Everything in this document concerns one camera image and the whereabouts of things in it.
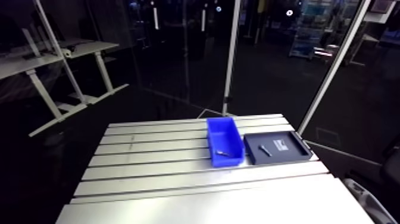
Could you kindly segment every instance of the metal workbench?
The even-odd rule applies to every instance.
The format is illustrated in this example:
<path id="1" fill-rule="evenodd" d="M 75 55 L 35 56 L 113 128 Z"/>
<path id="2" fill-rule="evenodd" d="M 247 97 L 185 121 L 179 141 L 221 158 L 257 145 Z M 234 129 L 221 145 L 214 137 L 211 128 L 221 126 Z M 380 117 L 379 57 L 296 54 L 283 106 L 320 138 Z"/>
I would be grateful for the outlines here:
<path id="1" fill-rule="evenodd" d="M 234 120 L 241 135 L 293 130 L 281 114 Z M 215 169 L 206 135 L 205 119 L 109 125 L 57 223 L 372 223 L 315 154 Z"/>

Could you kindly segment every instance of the black tray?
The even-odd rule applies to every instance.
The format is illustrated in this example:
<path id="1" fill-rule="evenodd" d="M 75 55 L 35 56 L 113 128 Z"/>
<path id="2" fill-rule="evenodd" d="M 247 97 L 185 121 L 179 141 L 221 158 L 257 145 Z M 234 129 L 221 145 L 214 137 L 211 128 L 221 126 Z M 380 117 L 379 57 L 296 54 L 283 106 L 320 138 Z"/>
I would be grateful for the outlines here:
<path id="1" fill-rule="evenodd" d="M 248 134 L 245 135 L 244 142 L 254 165 L 304 161 L 313 155 L 296 132 Z"/>

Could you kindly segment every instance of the display shelf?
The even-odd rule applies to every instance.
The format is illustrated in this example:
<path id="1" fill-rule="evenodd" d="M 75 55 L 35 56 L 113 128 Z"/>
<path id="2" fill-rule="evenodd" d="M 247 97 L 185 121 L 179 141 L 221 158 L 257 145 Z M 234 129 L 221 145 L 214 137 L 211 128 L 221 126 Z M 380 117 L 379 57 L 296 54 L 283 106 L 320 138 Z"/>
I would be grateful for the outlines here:
<path id="1" fill-rule="evenodd" d="M 333 0 L 303 2 L 302 14 L 297 22 L 297 32 L 289 56 L 312 59 L 313 49 L 319 46 L 319 41 L 325 33 L 333 4 Z"/>

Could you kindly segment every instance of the blue plastic bin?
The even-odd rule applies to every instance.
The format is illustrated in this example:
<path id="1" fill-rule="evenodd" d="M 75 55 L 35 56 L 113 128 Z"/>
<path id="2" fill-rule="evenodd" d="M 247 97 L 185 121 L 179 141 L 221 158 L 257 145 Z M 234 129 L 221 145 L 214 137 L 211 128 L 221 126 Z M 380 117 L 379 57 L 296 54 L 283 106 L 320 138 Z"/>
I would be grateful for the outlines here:
<path id="1" fill-rule="evenodd" d="M 245 158 L 245 145 L 231 117 L 207 119 L 207 140 L 213 167 L 237 166 Z"/>

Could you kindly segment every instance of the glass door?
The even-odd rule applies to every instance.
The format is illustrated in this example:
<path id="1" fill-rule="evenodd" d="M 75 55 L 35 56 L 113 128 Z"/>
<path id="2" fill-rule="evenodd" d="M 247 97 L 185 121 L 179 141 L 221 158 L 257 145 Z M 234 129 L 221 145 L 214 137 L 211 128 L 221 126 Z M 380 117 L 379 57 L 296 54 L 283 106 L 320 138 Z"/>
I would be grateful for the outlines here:
<path id="1" fill-rule="evenodd" d="M 280 113 L 298 128 L 360 2 L 242 0 L 226 112 Z"/>
<path id="2" fill-rule="evenodd" d="M 135 50 L 142 87 L 221 112 L 234 2 L 136 1 L 149 36 Z"/>

